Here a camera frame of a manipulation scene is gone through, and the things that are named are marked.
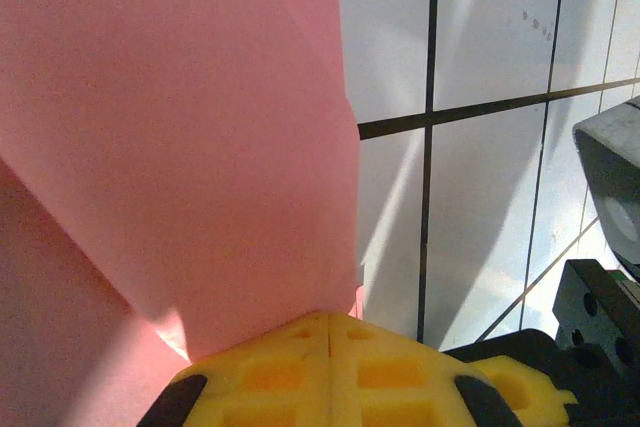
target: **yellow foam block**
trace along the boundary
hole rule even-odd
[[[563,405],[575,401],[506,357],[464,364],[352,317],[321,313],[211,356],[173,382],[193,374],[207,383],[185,427],[473,427],[458,376],[493,380],[525,427],[566,423]]]
[[[575,395],[557,390],[549,376],[501,355],[472,362],[496,387],[526,427],[569,425],[565,404],[577,404]]]

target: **screw hole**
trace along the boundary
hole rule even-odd
[[[598,313],[598,302],[591,292],[587,292],[583,297],[584,310],[587,311],[591,317],[595,317]]]
[[[571,340],[573,341],[573,345],[576,347],[584,343],[584,337],[582,337],[582,332],[576,329],[571,333]]]
[[[616,339],[616,355],[620,359],[624,365],[632,365],[634,360],[633,348],[627,341],[622,337],[618,337]]]
[[[602,365],[600,357],[584,347],[574,347],[569,353],[576,363],[587,369],[597,369]]]

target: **pink paper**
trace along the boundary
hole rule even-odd
[[[187,366],[0,161],[3,426],[132,426]]]
[[[197,359],[348,312],[358,134],[299,9],[0,2],[0,156],[161,333]]]

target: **white tile wall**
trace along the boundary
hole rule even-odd
[[[603,80],[615,0],[562,0],[552,90]]]
[[[525,297],[523,329],[538,329],[555,338],[558,332],[558,321],[553,315],[553,303],[556,298],[564,263],[578,258],[577,247],[574,246],[566,255],[554,264],[551,270]]]
[[[607,241],[600,227],[600,222],[596,222],[587,230],[578,242],[577,258],[596,259],[607,270],[618,270],[621,268],[618,259],[609,248]]]
[[[438,0],[435,109],[546,92],[557,0]]]
[[[600,108],[600,112],[604,112],[611,107],[622,104],[623,102],[629,100],[632,96],[633,85],[625,85],[624,87],[605,90],[604,92],[602,92],[602,106]]]
[[[598,113],[600,93],[549,103],[529,282],[580,234],[587,179],[573,126]]]
[[[522,302],[519,302],[502,321],[495,326],[487,339],[493,339],[502,335],[512,334],[520,328],[520,311],[522,310]]]
[[[424,131],[360,143],[358,259],[364,319],[416,337]]]
[[[607,82],[634,77],[640,52],[640,0],[618,0]]]
[[[522,293],[544,108],[434,127],[425,343],[476,338]]]
[[[347,97],[356,120],[424,112],[429,0],[340,0]]]

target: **tile grout line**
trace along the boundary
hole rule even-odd
[[[547,93],[551,92],[551,84],[553,82],[553,67],[556,59],[556,47],[558,45],[558,30],[560,29],[560,9],[562,8],[562,0],[558,0],[556,4],[556,25],[553,32],[553,45],[551,46],[551,61],[549,63],[549,79],[547,81]],[[547,134],[547,121],[549,119],[549,101],[544,106],[544,121],[542,124],[542,138],[540,140],[540,157],[538,159],[538,171],[536,173],[536,187],[533,195],[533,213],[531,215],[531,231],[529,233],[529,246],[527,248],[527,261],[524,272],[524,288],[522,307],[520,309],[520,322],[518,330],[522,330],[522,321],[524,319],[524,306],[527,297],[527,284],[529,282],[529,270],[531,268],[531,253],[533,251],[533,234],[535,232],[536,214],[538,211],[538,197],[540,194],[540,179],[542,177],[542,161],[544,160],[544,143]]]
[[[412,114],[388,119],[373,120],[358,124],[360,140],[374,139],[386,135],[399,134],[411,130],[421,129],[428,125],[441,125],[459,120],[471,119],[483,115],[496,114],[509,110],[528,107],[534,104],[562,100],[579,95],[600,92],[602,90],[615,89],[640,83],[639,77],[631,79],[607,82],[604,84],[594,84],[586,87],[576,87],[573,89],[558,90],[555,92],[534,94],[512,99],[497,100],[494,102],[484,102],[481,104],[465,105],[452,109],[437,110],[430,113]]]
[[[602,73],[602,83],[607,80],[607,69],[609,68],[609,54],[611,53],[611,40],[613,39],[613,27],[616,24],[616,13],[618,11],[618,0],[613,4],[613,17],[611,18],[611,30],[609,31],[609,45],[607,46],[607,56],[604,61],[604,72]],[[600,102],[598,103],[598,113],[602,111],[602,96],[604,91],[600,91]]]
[[[433,112],[436,70],[436,31],[438,27],[438,0],[429,0],[429,31],[427,32],[427,61],[425,72],[425,116]],[[429,199],[431,189],[431,153],[433,127],[424,125],[424,159],[422,170],[422,213],[420,219],[420,266],[418,277],[418,321],[416,340],[424,342],[424,317],[427,295],[427,242],[429,238]]]
[[[591,229],[591,227],[593,227],[593,226],[596,224],[596,222],[597,222],[597,221],[598,221],[598,218],[597,218],[597,217],[596,217],[595,219],[593,219],[593,220],[589,223],[589,225],[587,225],[587,226],[585,227],[585,229],[584,229],[582,232],[580,232],[580,233],[578,234],[578,236],[577,236],[575,239],[573,239],[573,240],[569,243],[569,245],[567,245],[567,247],[565,247],[565,249],[564,249],[562,252],[560,252],[560,254],[558,254],[558,256],[557,256],[555,259],[553,259],[553,260],[551,261],[551,263],[547,266],[547,268],[546,268],[546,269],[544,269],[544,270],[540,273],[540,275],[539,275],[538,277],[536,277],[536,279],[535,279],[533,282],[531,282],[531,284],[527,287],[526,291],[522,292],[522,294],[520,294],[518,297],[516,297],[516,299],[515,299],[513,302],[511,302],[511,304],[509,304],[509,306],[504,310],[504,312],[502,312],[502,314],[500,314],[500,315],[496,318],[496,320],[494,320],[494,321],[493,321],[493,323],[492,323],[489,327],[487,327],[487,329],[486,329],[482,334],[480,334],[480,336],[478,337],[478,339],[476,340],[476,342],[482,342],[484,339],[486,339],[486,338],[487,338],[487,336],[488,336],[489,334],[491,334],[491,332],[493,332],[493,330],[498,326],[498,324],[499,324],[500,322],[502,322],[502,321],[505,319],[505,317],[506,317],[507,315],[509,315],[509,314],[511,313],[511,311],[512,311],[513,309],[515,309],[515,308],[518,306],[518,304],[519,304],[519,303],[524,299],[525,295],[526,295],[526,294],[528,294],[529,292],[531,292],[531,291],[534,289],[534,287],[535,287],[536,285],[538,285],[538,284],[540,283],[540,281],[541,281],[541,280],[542,280],[542,279],[543,279],[543,278],[544,278],[544,277],[545,277],[549,272],[551,272],[551,270],[553,270],[553,268],[554,268],[554,267],[556,267],[557,263],[558,263],[558,262],[560,262],[560,260],[562,260],[562,257],[564,257],[565,255],[567,255],[567,253],[568,253],[568,252],[573,248],[573,246],[575,246],[578,242],[580,242],[580,239],[582,239],[582,236],[583,236],[584,234],[586,234],[586,233],[589,231],[589,229]]]

